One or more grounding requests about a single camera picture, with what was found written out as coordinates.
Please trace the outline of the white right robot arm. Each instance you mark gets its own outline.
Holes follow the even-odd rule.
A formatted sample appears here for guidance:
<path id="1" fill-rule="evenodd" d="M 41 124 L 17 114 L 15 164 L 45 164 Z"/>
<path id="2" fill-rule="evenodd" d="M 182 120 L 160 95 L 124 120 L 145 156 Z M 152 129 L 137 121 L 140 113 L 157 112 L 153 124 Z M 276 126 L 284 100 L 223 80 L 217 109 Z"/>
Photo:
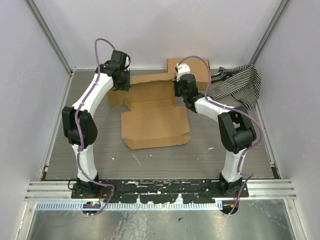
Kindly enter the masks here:
<path id="1" fill-rule="evenodd" d="M 226 149 L 218 187 L 223 196 L 232 197 L 242 185 L 242 168 L 246 150 L 257 138 L 246 107 L 234 108 L 209 101 L 198 91 L 196 78 L 191 73 L 179 73 L 173 83 L 175 96 L 183 98 L 187 109 L 218 123 L 220 139 Z"/>

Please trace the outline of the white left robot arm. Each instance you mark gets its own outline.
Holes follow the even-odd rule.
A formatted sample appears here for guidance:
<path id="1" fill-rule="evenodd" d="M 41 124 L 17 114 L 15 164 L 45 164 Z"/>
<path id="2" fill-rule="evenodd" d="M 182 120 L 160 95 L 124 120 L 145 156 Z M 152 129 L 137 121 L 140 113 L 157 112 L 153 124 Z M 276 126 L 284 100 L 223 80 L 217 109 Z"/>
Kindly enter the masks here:
<path id="1" fill-rule="evenodd" d="M 63 134 L 72 146 L 77 164 L 72 191 L 81 197 L 93 199 L 101 193 L 103 185 L 99 182 L 93 151 L 98 136 L 94 115 L 108 91 L 129 90 L 130 63 L 128 54 L 113 50 L 110 60 L 97 66 L 82 96 L 62 109 Z"/>

